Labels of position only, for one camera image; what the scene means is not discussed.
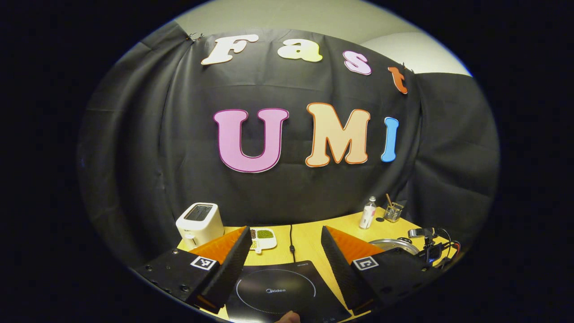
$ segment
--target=wire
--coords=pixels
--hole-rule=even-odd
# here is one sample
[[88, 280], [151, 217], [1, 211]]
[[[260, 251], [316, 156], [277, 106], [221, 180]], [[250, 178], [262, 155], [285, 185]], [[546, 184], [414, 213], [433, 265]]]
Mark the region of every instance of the wire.
[[459, 249], [456, 251], [456, 254], [455, 254], [455, 256], [458, 256], [459, 253], [460, 253], [460, 249], [462, 248], [461, 245], [460, 245], [460, 242], [458, 242], [458, 241], [456, 241], [456, 240], [452, 240], [452, 242], [459, 245]]
[[291, 245], [289, 246], [289, 250], [293, 254], [293, 262], [295, 262], [295, 247], [293, 246], [293, 238], [291, 238], [291, 231], [293, 231], [293, 225], [291, 224], [291, 228], [289, 229], [289, 242]]
[[446, 257], [446, 258], [448, 258], [448, 255], [450, 255], [450, 254], [451, 254], [451, 247], [452, 247], [452, 239], [451, 239], [451, 235], [450, 235], [450, 234], [448, 234], [448, 232], [447, 232], [445, 229], [437, 229], [437, 230], [442, 230], [444, 233], [446, 233], [446, 234], [447, 234], [447, 237], [448, 237], [448, 244], [450, 245], [450, 246], [448, 247], [448, 252], [447, 252], [447, 257]]
[[459, 254], [459, 252], [460, 252], [460, 244], [459, 244], [458, 242], [455, 242], [455, 241], [453, 240], [453, 242], [452, 242], [451, 244], [445, 243], [445, 244], [443, 245], [443, 250], [445, 250], [445, 249], [447, 249], [447, 248], [450, 248], [451, 246], [455, 246], [455, 249], [456, 249], [456, 253], [455, 253], [455, 255], [453, 256], [453, 258], [454, 258], [454, 257], [458, 256], [458, 254]]
[[192, 39], [191, 36], [193, 36], [195, 34], [197, 34], [197, 33], [189, 34], [185, 40], [191, 40], [192, 42], [195, 42], [196, 40], [200, 40], [203, 38], [203, 33], [201, 33], [201, 35], [199, 35], [199, 38]]

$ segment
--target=toaster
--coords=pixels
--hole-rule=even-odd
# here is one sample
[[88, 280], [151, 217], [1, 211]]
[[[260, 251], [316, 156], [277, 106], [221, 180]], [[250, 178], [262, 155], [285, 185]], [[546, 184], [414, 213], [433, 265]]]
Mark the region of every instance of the toaster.
[[194, 203], [177, 219], [176, 227], [188, 251], [224, 233], [219, 208], [214, 203]]

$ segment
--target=peach letter m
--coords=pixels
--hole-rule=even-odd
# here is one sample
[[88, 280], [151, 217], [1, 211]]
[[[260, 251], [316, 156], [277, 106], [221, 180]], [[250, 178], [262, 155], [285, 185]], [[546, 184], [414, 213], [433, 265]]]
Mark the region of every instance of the peach letter m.
[[321, 167], [329, 163], [327, 143], [335, 163], [340, 163], [347, 148], [349, 153], [345, 161], [349, 164], [362, 164], [367, 161], [367, 123], [371, 115], [360, 109], [351, 112], [345, 127], [341, 124], [332, 105], [311, 103], [307, 111], [313, 115], [313, 149], [305, 159], [310, 167]]

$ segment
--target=midea logo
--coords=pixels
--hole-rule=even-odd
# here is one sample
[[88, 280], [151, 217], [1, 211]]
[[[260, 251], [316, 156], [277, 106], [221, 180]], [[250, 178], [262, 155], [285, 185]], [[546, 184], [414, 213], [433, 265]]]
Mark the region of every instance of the midea logo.
[[284, 289], [266, 289], [265, 290], [267, 293], [271, 294], [271, 293], [279, 293], [282, 291], [285, 291]]

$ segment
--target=letter u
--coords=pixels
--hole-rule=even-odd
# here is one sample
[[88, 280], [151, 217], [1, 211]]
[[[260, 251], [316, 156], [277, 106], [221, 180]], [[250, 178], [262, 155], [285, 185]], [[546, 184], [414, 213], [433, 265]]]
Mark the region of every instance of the letter u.
[[231, 109], [217, 112], [214, 120], [219, 125], [219, 156], [222, 162], [238, 172], [264, 172], [279, 161], [283, 121], [289, 118], [284, 109], [262, 109], [257, 117], [265, 123], [263, 153], [246, 156], [241, 150], [241, 124], [248, 118], [247, 111]]

